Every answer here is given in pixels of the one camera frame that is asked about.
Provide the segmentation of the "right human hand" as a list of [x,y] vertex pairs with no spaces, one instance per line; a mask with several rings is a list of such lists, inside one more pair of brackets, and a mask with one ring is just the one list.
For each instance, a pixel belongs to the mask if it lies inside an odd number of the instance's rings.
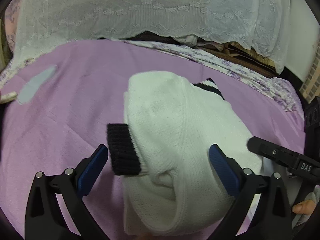
[[313,200],[305,200],[292,207],[292,212],[295,214],[309,216],[316,208],[316,203]]

